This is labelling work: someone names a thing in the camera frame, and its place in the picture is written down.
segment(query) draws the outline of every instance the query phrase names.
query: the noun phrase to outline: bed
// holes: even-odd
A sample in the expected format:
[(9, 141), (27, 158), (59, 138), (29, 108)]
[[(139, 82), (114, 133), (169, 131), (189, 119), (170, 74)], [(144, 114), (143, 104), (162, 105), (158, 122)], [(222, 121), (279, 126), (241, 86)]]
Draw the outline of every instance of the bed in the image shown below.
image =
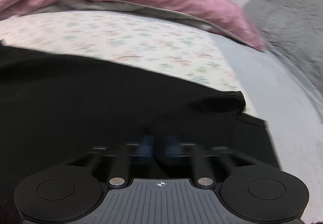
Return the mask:
[[(275, 36), (266, 36), (274, 31), (266, 29), (261, 13), (254, 13), (262, 6), (251, 0), (246, 12), (261, 30), (264, 44), (252, 25), (234, 22), (244, 29), (230, 30), (212, 17), (135, 0), (21, 0), (0, 11), (0, 39), (4, 45), (99, 58), (221, 91), (242, 91), (244, 112), (268, 122), (282, 169), (309, 189), (302, 220), (321, 221), (321, 87), (293, 64), (290, 51), (279, 51), (285, 41), (278, 44)], [(321, 24), (316, 23), (318, 37)]]

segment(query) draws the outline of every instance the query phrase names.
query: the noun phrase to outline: black circular disc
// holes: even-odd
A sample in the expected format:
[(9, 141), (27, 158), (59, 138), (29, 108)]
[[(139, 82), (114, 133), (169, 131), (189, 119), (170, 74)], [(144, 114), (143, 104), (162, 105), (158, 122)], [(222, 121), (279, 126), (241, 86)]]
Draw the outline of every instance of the black circular disc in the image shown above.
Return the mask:
[(25, 178), (14, 192), (20, 213), (38, 223), (63, 223), (93, 210), (102, 196), (98, 180), (82, 167), (59, 165)]
[(309, 193), (297, 177), (266, 165), (235, 168), (221, 185), (229, 210), (257, 223), (282, 223), (300, 218)]

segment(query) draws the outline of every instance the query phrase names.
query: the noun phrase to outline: floral sheet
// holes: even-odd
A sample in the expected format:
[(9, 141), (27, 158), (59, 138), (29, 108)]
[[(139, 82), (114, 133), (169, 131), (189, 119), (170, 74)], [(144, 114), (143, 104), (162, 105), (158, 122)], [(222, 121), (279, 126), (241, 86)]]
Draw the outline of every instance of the floral sheet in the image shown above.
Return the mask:
[(132, 65), (221, 91), (242, 91), (245, 112), (256, 111), (228, 62), (205, 31), (148, 17), (68, 11), (0, 21), (7, 45), (76, 54)]

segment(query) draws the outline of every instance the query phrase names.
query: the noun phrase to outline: black cloth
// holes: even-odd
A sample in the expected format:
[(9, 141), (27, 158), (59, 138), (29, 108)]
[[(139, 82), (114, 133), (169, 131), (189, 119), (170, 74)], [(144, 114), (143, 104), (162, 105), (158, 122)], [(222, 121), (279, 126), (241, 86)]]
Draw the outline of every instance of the black cloth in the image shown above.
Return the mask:
[(22, 179), (92, 146), (147, 131), (231, 146), (278, 166), (264, 121), (241, 92), (98, 59), (0, 46), (0, 199)]

